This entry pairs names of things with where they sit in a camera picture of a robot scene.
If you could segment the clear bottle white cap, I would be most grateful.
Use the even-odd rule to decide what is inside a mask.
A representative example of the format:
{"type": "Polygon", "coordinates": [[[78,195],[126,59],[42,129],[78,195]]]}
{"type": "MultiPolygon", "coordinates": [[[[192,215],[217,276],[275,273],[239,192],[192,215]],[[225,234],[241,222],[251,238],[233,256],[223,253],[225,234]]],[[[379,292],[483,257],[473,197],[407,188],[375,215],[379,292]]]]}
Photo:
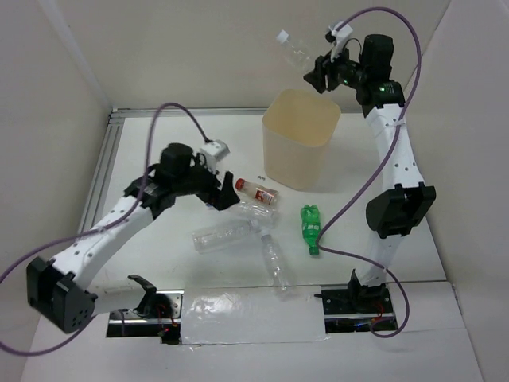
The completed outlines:
{"type": "Polygon", "coordinates": [[[276,41],[282,47],[287,62],[298,71],[306,73],[313,68],[309,50],[301,41],[293,39],[284,29],[278,33],[276,41]]]}

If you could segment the clear bottle red label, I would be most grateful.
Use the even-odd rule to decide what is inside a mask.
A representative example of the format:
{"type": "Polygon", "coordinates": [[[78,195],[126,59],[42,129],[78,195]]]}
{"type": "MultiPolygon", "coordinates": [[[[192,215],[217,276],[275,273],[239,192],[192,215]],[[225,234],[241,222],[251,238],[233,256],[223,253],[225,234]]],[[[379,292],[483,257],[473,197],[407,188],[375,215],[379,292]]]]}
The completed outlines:
{"type": "Polygon", "coordinates": [[[239,178],[236,181],[235,188],[247,197],[264,205],[274,207],[278,202],[277,190],[269,189],[255,182],[246,181],[243,178],[239,178]]]}

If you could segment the crushed clear plastic bottle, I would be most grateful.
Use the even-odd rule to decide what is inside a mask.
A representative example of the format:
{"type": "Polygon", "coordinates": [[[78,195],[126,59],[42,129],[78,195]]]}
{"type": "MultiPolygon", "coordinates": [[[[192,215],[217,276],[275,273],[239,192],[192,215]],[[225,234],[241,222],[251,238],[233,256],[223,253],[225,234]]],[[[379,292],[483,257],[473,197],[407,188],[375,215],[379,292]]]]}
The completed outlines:
{"type": "Polygon", "coordinates": [[[270,206],[250,201],[240,201],[235,205],[235,212],[249,220],[256,220],[261,225],[273,228],[278,222],[278,212],[270,206]]]}

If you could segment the long clear plastic bottle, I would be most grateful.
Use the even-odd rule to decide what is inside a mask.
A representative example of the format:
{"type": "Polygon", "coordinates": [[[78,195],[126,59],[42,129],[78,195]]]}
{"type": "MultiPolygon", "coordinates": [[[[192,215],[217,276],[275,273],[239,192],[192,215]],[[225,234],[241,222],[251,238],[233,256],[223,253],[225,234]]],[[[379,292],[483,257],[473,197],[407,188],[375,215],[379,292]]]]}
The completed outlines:
{"type": "Polygon", "coordinates": [[[236,244],[259,228],[256,220],[229,220],[193,232],[192,241],[199,253],[205,253],[236,244]]]}

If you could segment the green plastic bottle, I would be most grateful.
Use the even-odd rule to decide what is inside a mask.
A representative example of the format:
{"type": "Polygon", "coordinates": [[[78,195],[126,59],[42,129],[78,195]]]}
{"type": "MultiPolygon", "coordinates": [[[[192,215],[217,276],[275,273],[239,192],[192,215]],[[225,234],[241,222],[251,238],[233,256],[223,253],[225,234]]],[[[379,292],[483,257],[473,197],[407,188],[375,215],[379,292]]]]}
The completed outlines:
{"type": "Polygon", "coordinates": [[[308,246],[311,256],[319,255],[316,244],[317,237],[321,232],[321,215],[316,205],[305,205],[301,208],[301,233],[303,240],[308,246]]]}

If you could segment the clear bottle blue-white cap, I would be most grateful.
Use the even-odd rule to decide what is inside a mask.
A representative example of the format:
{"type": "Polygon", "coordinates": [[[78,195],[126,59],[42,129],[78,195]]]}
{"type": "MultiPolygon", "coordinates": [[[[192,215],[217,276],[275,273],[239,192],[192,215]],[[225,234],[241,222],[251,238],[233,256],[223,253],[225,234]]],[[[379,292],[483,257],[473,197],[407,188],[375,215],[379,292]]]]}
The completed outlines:
{"type": "Polygon", "coordinates": [[[282,247],[268,229],[263,229],[260,232],[260,240],[262,258],[274,293],[282,301],[294,298],[296,296],[295,275],[287,262],[282,247]]]}

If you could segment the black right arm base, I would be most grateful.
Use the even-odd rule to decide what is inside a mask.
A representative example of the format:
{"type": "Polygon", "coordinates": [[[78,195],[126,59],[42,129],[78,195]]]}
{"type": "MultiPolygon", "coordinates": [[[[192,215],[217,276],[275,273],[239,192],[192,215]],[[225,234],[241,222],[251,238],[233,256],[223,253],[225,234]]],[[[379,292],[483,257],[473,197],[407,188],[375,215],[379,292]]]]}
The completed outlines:
{"type": "Polygon", "coordinates": [[[390,292],[385,283],[362,286],[353,271],[347,286],[322,288],[321,300],[326,333],[393,331],[398,328],[390,292]]]}

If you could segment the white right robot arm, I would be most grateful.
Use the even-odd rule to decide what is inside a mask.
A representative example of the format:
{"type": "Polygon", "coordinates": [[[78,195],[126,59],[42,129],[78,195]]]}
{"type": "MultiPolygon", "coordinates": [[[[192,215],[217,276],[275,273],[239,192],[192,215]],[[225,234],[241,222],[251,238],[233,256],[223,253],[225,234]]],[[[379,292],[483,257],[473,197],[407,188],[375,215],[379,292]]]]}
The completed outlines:
{"type": "Polygon", "coordinates": [[[382,192],[368,201],[367,225],[371,236],[370,258],[374,260],[360,278],[361,285],[347,293],[347,302],[356,312],[364,312],[375,301],[370,287],[385,283],[386,269],[399,244],[418,226],[436,199],[436,190],[427,185],[414,158],[406,121],[402,86],[391,78],[394,43],[391,37],[365,37],[358,60],[351,60],[348,38],[328,33],[332,49],[315,61],[304,76],[319,92],[332,91],[343,84],[355,90],[356,100],[375,137],[382,170],[382,192]]]}

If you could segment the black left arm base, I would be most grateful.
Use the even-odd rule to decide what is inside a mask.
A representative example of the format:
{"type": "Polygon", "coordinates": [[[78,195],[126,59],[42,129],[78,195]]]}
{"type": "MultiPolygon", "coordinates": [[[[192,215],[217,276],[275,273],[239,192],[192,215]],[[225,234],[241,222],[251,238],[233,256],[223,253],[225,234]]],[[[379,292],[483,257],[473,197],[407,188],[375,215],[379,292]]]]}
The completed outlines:
{"type": "Polygon", "coordinates": [[[158,290],[139,275],[128,280],[142,288],[143,296],[133,309],[110,312],[106,337],[158,337],[162,344],[179,345],[184,291],[158,290]]]}

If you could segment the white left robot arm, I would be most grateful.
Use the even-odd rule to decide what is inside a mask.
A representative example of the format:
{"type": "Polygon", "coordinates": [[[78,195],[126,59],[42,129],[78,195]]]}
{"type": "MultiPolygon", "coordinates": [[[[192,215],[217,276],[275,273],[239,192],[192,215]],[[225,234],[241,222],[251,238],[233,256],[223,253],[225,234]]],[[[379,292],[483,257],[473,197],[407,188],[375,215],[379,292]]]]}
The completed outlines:
{"type": "Polygon", "coordinates": [[[149,175],[133,181],[111,211],[91,230],[49,260],[33,259],[26,268],[29,305],[63,333],[84,328],[96,314],[131,310],[140,318],[157,308],[157,288],[140,275],[110,285],[93,279],[121,247],[152,224],[178,197],[197,196],[218,211],[239,203],[233,175],[218,178],[218,163],[229,153],[220,141],[198,151],[171,143],[149,175]]]}

